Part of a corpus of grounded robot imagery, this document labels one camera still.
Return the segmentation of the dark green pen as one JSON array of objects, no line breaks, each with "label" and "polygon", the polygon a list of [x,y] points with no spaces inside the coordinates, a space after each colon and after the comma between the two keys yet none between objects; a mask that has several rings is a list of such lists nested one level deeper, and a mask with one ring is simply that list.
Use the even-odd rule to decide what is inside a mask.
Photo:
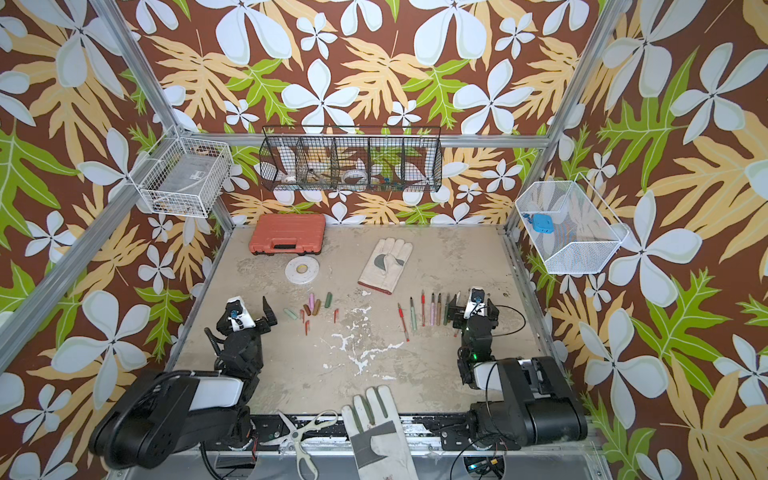
[{"label": "dark green pen", "polygon": [[443,303],[443,313],[442,313],[442,325],[448,325],[449,323],[449,305],[450,305],[451,297],[449,294],[446,294],[445,302]]}]

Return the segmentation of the brown fountain pen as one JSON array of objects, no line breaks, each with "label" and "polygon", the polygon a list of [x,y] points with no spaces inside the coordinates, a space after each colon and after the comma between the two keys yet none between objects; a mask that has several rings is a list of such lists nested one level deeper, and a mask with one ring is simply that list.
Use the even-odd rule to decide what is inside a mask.
[{"label": "brown fountain pen", "polygon": [[436,301],[436,307],[435,307],[435,325],[441,325],[443,322],[443,313],[442,313],[442,293],[438,293],[437,301]]}]

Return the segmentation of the pink fountain pen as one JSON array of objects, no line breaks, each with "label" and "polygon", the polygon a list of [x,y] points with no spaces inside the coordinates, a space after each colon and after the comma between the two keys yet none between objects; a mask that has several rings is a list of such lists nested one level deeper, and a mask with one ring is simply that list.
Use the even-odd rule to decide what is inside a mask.
[{"label": "pink fountain pen", "polygon": [[434,326],[436,323],[436,313],[437,313],[437,305],[436,305],[436,294],[434,292],[431,293],[430,297],[430,310],[429,310],[429,325]]}]

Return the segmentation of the light green pen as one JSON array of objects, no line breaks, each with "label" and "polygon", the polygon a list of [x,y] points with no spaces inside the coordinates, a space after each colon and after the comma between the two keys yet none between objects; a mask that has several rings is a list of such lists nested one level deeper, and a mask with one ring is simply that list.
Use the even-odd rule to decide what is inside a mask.
[{"label": "light green pen", "polygon": [[417,316],[413,297],[409,298],[409,309],[410,309],[411,331],[416,332],[418,328],[418,316]]}]

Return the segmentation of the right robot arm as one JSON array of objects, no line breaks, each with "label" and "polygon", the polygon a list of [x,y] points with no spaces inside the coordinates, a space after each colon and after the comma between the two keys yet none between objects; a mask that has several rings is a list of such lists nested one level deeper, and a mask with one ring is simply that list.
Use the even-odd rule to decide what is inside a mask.
[{"label": "right robot arm", "polygon": [[580,402],[551,356],[497,359],[491,351],[499,309],[490,300],[452,299],[445,316],[461,334],[457,367],[461,382],[500,400],[471,404],[461,429],[477,448],[500,441],[512,450],[587,438]]}]

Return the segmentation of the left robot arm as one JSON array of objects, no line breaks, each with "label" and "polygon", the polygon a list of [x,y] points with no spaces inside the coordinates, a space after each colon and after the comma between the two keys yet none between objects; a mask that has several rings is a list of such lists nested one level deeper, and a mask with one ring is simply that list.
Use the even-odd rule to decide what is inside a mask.
[{"label": "left robot arm", "polygon": [[264,367],[262,336],[278,323],[266,299],[262,309],[255,319],[240,297],[229,299],[216,323],[219,334],[204,330],[214,369],[141,374],[95,427],[89,452],[113,470],[151,469],[198,445],[246,446],[248,402]]}]

